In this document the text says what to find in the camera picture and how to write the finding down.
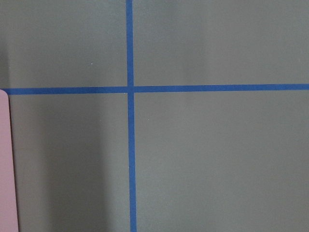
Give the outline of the pink plastic bin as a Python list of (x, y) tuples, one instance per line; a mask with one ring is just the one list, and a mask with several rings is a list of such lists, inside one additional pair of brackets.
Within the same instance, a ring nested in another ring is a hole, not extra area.
[(19, 231), (9, 98), (3, 90), (0, 91), (0, 230)]

